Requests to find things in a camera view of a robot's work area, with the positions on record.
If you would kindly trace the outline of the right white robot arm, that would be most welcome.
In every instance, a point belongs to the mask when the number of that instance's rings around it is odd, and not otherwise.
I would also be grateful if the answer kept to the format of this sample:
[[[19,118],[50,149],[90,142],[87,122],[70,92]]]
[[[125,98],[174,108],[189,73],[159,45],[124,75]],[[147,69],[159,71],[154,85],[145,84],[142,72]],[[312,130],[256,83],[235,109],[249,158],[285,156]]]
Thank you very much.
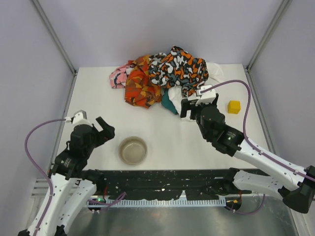
[[[290,209],[308,213],[315,197],[315,168],[302,167],[288,162],[251,141],[245,133],[227,125],[225,116],[217,108],[217,100],[203,104],[183,99],[182,118],[190,111],[203,139],[220,153],[250,163],[266,173],[252,175],[232,170],[226,178],[234,188],[267,194],[282,200]]]

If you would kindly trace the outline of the white cloth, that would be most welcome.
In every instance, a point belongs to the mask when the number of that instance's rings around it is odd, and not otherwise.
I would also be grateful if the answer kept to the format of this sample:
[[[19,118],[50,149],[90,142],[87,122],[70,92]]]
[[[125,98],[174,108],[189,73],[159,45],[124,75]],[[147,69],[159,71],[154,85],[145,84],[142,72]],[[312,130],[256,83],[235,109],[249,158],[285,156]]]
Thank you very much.
[[[201,86],[213,85],[213,82],[211,82],[211,80],[217,81],[218,83],[224,82],[223,71],[222,71],[219,64],[208,62],[207,63],[207,69],[209,72],[209,78],[208,78],[207,82],[205,82]],[[178,112],[178,115],[180,115],[181,101],[182,101],[182,99],[186,99],[185,97],[182,96],[181,87],[180,86],[172,87],[168,90],[167,94],[169,96],[169,99],[172,101],[173,105],[175,106],[175,108]]]

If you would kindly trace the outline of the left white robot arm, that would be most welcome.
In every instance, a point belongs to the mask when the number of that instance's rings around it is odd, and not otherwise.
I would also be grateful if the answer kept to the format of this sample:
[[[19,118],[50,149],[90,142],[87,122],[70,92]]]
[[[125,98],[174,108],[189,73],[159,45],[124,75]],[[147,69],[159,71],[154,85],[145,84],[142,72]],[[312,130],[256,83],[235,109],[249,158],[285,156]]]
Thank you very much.
[[[88,159],[93,150],[115,136],[115,128],[97,117],[102,127],[98,131],[87,120],[84,111],[77,112],[64,122],[73,125],[66,148],[56,156],[48,174],[44,174],[49,188],[43,203],[31,223],[20,231],[20,236],[66,236],[69,229],[90,197],[105,190],[105,177],[99,170],[87,170]]]

